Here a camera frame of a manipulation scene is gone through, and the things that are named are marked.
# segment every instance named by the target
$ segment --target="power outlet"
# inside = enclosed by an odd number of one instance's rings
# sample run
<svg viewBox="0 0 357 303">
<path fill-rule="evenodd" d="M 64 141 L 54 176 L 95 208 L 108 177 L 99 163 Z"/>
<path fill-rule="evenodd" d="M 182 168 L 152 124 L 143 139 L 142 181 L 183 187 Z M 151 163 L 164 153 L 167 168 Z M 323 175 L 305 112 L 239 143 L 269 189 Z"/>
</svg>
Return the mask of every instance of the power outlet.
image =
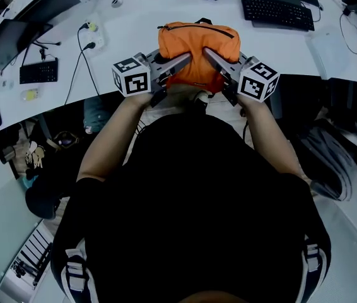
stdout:
<svg viewBox="0 0 357 303">
<path fill-rule="evenodd" d="M 96 44 L 95 48 L 85 50 L 85 55 L 87 57 L 94 57 L 101 54 L 106 45 L 105 37 L 103 34 L 103 25 L 97 13 L 93 13 L 87 17 L 85 22 L 89 23 L 89 29 L 83 29 L 79 33 L 81 46 L 83 48 L 87 44 L 94 42 Z"/>
</svg>

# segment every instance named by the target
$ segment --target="person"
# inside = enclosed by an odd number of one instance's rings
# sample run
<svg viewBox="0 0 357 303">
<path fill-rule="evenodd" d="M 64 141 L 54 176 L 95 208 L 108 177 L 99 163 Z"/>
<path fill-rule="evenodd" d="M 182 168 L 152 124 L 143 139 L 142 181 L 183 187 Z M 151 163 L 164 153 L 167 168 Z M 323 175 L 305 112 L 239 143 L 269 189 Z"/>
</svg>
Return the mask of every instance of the person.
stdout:
<svg viewBox="0 0 357 303">
<path fill-rule="evenodd" d="M 83 238 L 99 302 L 295 302 L 307 227 L 329 263 L 329 236 L 267 105 L 238 96 L 253 150 L 205 114 L 205 94 L 146 126 L 125 165 L 150 95 L 119 105 L 83 158 L 54 239 L 61 288 L 65 250 Z"/>
</svg>

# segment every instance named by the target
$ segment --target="orange backpack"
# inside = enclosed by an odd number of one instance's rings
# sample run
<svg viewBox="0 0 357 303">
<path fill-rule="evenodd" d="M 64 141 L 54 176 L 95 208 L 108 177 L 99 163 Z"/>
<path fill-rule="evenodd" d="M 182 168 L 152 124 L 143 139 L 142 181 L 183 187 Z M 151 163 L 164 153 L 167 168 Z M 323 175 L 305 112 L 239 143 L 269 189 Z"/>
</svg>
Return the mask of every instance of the orange backpack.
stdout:
<svg viewBox="0 0 357 303">
<path fill-rule="evenodd" d="M 174 83 L 184 83 L 212 93 L 220 92 L 224 79 L 203 56 L 202 49 L 209 47 L 228 62 L 237 62 L 240 38 L 236 30 L 226 26 L 214 26 L 211 20 L 205 18 L 195 23 L 168 23 L 159 28 L 159 49 L 162 57 L 170 59 L 186 52 L 192 54 L 191 63 L 169 77 L 167 87 Z"/>
</svg>

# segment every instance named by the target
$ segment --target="bag zipper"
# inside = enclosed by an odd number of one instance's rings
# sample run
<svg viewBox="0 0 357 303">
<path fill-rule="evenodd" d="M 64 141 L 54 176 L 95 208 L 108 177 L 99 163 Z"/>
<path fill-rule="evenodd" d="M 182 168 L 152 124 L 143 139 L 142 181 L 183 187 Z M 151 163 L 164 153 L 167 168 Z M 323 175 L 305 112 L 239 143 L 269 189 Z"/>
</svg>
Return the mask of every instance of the bag zipper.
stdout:
<svg viewBox="0 0 357 303">
<path fill-rule="evenodd" d="M 216 28 L 211 28 L 211 27 L 206 27 L 206 26 L 200 26 L 200 25 L 184 25 L 184 26 L 176 26 L 176 27 L 169 27 L 169 26 L 159 26 L 158 29 L 162 29 L 162 28 L 165 28 L 167 30 L 173 30 L 173 29 L 178 29 L 178 28 L 185 28 L 185 27 L 198 27 L 198 28 L 205 28 L 205 29 L 210 29 L 210 30 L 214 30 L 215 32 L 218 32 L 218 33 L 222 33 L 223 35 L 229 37 L 229 38 L 234 38 L 235 36 L 233 36 L 232 34 L 230 33 L 227 33 L 227 32 L 224 32 L 223 30 L 220 30 L 220 29 L 216 29 Z"/>
</svg>

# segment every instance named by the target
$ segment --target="black keyboard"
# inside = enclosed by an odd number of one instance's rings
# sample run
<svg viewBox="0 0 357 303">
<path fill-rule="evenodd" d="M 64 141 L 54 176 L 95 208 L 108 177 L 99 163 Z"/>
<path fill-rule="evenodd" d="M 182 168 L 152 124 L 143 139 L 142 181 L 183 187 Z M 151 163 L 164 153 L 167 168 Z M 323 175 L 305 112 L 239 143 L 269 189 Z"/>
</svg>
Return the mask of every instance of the black keyboard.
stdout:
<svg viewBox="0 0 357 303">
<path fill-rule="evenodd" d="M 301 30 L 315 30 L 310 9 L 278 0 L 242 0 L 244 18 Z"/>
<path fill-rule="evenodd" d="M 24 65 L 20 68 L 20 84 L 58 81 L 58 58 L 55 61 Z"/>
</svg>

